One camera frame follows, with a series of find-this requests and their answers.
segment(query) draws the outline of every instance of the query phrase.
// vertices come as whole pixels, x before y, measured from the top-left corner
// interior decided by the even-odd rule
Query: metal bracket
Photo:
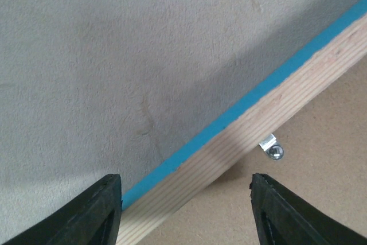
[[[284,149],[276,140],[274,134],[270,134],[267,138],[259,143],[259,146],[266,152],[266,154],[273,160],[277,161],[283,158]]]

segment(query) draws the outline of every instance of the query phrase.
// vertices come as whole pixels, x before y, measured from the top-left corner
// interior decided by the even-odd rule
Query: brown surface
[[[367,236],[367,59],[275,134],[283,160],[257,147],[139,245],[259,244],[248,189],[256,172]]]

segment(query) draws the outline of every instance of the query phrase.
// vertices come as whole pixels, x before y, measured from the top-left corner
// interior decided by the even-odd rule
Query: blue tape
[[[142,181],[138,182],[127,193],[125,193],[122,196],[123,209],[128,208],[132,203],[137,201],[137,199],[156,186],[157,183],[162,181],[170,173],[176,171],[182,163],[184,163],[204,144],[225,129],[247,109],[252,107],[264,95],[282,83],[283,80],[300,68],[315,52],[327,45],[334,37],[339,35],[344,29],[346,29],[355,20],[362,17],[366,12],[367,0],[360,0],[326,30],[316,36],[299,52],[275,70],[269,77],[241,98],[229,110],[224,112],[208,127],[196,135],[190,142],[179,149],[175,154],[148,174],[148,176],[146,176]]]

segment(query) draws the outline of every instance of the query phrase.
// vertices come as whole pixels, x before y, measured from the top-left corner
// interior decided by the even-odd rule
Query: plywood edge
[[[366,54],[364,15],[125,210],[116,244],[137,244]]]

